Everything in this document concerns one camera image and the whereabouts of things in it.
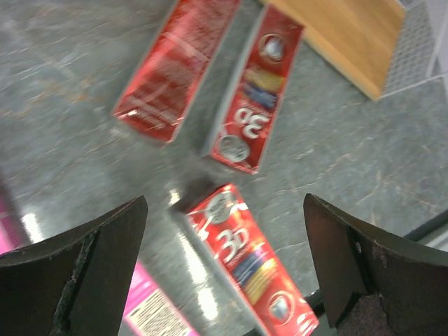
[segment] white barcode label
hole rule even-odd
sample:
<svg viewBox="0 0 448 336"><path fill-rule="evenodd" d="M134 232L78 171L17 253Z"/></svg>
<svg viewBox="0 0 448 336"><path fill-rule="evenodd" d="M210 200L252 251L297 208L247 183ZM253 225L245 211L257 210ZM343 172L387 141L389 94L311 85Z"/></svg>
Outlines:
<svg viewBox="0 0 448 336"><path fill-rule="evenodd" d="M186 336L191 329L167 304L165 295L156 290L128 315L128 319L144 336Z"/></svg>

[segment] marbled surface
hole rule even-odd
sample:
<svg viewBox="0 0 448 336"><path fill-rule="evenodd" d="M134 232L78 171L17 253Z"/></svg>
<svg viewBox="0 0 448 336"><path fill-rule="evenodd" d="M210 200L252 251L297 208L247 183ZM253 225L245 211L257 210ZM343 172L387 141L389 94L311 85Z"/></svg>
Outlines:
<svg viewBox="0 0 448 336"><path fill-rule="evenodd" d="M302 215L306 193L399 235L448 207L442 81L373 103L306 45L261 172L198 158L260 10L254 0L244 0L174 143L158 148L113 120L112 106L173 2L0 3L0 167L32 241L145 195L144 265L200 333L242 335L251 319L169 210L190 188L236 183L304 295L318 286ZM130 331L123 326L120 334Z"/></svg>

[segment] metal mesh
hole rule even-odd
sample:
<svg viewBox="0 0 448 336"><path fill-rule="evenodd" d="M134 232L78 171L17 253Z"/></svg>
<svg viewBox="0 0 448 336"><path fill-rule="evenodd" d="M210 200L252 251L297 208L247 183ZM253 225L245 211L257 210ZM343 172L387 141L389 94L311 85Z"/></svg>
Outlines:
<svg viewBox="0 0 448 336"><path fill-rule="evenodd" d="M447 0L401 0L407 15L383 90L392 95L441 76L439 50L447 29Z"/></svg>

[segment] wooden panel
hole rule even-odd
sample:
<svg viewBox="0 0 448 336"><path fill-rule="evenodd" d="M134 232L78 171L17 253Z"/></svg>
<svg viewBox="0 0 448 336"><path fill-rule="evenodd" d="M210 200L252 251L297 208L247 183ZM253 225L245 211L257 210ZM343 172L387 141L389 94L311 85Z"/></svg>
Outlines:
<svg viewBox="0 0 448 336"><path fill-rule="evenodd" d="M382 95L405 9L396 0L262 0L306 26L305 38L369 98Z"/></svg>

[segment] wooden board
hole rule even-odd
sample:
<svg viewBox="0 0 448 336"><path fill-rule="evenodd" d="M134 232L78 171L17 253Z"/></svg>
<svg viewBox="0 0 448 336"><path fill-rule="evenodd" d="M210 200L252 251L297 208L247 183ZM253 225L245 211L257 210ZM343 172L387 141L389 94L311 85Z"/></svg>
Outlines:
<svg viewBox="0 0 448 336"><path fill-rule="evenodd" d="M396 0L261 0L305 25L307 42L377 100L406 11Z"/></svg>

